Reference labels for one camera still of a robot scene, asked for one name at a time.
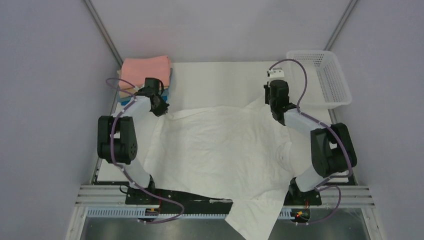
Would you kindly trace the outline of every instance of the white work surface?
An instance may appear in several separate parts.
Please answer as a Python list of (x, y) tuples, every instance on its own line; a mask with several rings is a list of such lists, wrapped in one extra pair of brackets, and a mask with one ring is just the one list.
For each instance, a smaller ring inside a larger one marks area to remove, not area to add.
[[(180, 110), (232, 106), (245, 107), (257, 98), (265, 95), (263, 85), (268, 81), (267, 69), (273, 61), (241, 62), (176, 62), (172, 64), (172, 80), (169, 88), (169, 113)], [(287, 73), (287, 65), (281, 65)], [(290, 101), (298, 100), (297, 89), (286, 76), (290, 88)], [(324, 97), (318, 79), (308, 75), (306, 98), (322, 99)], [(326, 108), (307, 108), (300, 104), (302, 110), (322, 122), (331, 124)], [(123, 107), (118, 103), (116, 110)], [(302, 174), (311, 162), (311, 143), (308, 137), (289, 128), (291, 138), (290, 162), (295, 176)], [(97, 181), (127, 181), (122, 172), (106, 160), (102, 160)], [(347, 178), (334, 178), (331, 182), (347, 182)]]

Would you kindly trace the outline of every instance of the white basket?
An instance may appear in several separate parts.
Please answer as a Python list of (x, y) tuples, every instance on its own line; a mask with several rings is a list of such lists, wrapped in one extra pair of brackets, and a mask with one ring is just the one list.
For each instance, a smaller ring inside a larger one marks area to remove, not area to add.
[[(294, 50), (286, 54), (289, 59), (299, 61), (306, 69), (308, 86), (301, 105), (333, 109), (352, 102), (351, 92), (336, 55), (323, 50)], [(288, 76), (296, 84), (298, 94), (305, 86), (303, 71), (295, 62), (288, 62)], [(317, 96), (316, 88), (322, 96)]]

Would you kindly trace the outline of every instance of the pink towel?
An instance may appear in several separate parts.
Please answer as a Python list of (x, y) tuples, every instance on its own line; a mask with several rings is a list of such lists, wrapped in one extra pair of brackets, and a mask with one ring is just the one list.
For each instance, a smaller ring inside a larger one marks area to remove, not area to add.
[[(171, 61), (167, 55), (147, 59), (126, 58), (123, 61), (121, 78), (141, 87), (146, 78), (156, 78), (163, 82), (165, 87), (170, 85)], [(131, 86), (123, 81), (119, 82), (121, 89)]]

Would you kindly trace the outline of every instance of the gray wall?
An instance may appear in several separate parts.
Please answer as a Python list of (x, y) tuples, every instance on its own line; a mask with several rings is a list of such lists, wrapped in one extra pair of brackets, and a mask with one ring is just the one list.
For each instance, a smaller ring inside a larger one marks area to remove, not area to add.
[(337, 110), (387, 239), (423, 239), (424, 1), (362, 0), (333, 47), (353, 102)]
[(92, 0), (119, 54), (273, 61), (323, 49), (349, 0)]
[(0, 239), (65, 237), (116, 70), (82, 1), (0, 1)]

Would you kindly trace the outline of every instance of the stack of folded towels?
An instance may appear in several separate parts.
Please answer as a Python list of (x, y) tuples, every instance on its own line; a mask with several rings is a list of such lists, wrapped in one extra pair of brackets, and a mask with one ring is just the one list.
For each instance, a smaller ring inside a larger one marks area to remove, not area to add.
[[(168, 88), (171, 80), (171, 61), (167, 55), (152, 58), (126, 58), (123, 61), (122, 69), (118, 71), (119, 78), (127, 80), (135, 86), (141, 88), (146, 78), (155, 78), (162, 81), (165, 91), (161, 95), (165, 100), (168, 96)], [(119, 82), (119, 88), (130, 93), (136, 90), (124, 81)], [(129, 100), (129, 94), (120, 91), (119, 101), (121, 103)]]

